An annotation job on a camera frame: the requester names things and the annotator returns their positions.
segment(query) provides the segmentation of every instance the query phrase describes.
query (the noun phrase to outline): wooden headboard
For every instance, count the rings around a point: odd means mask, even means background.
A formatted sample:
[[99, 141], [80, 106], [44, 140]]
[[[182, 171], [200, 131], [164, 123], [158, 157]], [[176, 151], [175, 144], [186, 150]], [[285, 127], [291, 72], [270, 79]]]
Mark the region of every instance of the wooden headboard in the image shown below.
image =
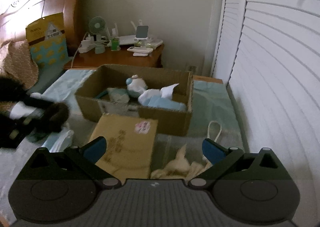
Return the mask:
[[79, 10], [79, 0], [15, 0], [0, 15], [0, 41], [26, 39], [26, 26], [35, 20], [63, 12], [68, 54], [78, 48], [85, 30]]

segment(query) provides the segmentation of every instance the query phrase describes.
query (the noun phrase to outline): plush toy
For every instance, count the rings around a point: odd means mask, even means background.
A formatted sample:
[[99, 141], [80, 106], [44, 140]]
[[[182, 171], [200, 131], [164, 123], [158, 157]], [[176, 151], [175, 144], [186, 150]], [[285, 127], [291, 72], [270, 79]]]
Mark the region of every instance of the plush toy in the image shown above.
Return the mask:
[[127, 84], [127, 92], [133, 98], [138, 98], [147, 90], [147, 85], [142, 78], [139, 78], [138, 75], [133, 75], [131, 78], [128, 78], [125, 83]]

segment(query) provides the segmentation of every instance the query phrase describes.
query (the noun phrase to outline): wall outlet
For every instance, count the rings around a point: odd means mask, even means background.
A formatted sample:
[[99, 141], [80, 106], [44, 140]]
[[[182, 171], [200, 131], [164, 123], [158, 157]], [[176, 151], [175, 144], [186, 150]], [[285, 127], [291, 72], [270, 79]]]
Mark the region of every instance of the wall outlet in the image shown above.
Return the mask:
[[198, 72], [198, 67], [196, 65], [187, 65], [186, 71], [190, 71], [195, 75]]

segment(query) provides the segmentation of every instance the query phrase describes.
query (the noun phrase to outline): white louvered door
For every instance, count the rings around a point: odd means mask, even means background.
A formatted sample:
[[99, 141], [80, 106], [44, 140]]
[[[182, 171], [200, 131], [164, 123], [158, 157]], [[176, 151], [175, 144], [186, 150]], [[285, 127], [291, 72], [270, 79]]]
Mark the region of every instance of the white louvered door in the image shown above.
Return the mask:
[[246, 0], [223, 0], [222, 22], [214, 54], [213, 77], [228, 83], [239, 44]]
[[[230, 51], [226, 46], [235, 40], [220, 44]], [[315, 226], [320, 221], [320, 0], [247, 0], [228, 90], [250, 151], [272, 148], [297, 183], [301, 201], [293, 220]]]

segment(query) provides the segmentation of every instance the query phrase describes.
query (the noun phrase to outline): nightstand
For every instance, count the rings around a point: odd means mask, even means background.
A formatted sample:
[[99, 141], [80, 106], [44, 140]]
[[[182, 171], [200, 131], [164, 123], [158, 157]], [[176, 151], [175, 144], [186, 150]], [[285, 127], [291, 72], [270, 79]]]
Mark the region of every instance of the nightstand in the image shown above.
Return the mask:
[[104, 64], [119, 64], [119, 65], [135, 65], [147, 67], [162, 67], [161, 53], [164, 45], [157, 47], [147, 57], [134, 57], [132, 52], [127, 51], [131, 45], [121, 46], [119, 51], [111, 51], [106, 47], [104, 53], [96, 54], [94, 49], [87, 53], [78, 53], [74, 59], [71, 68], [71, 61], [66, 63], [64, 70], [68, 69], [97, 69]]

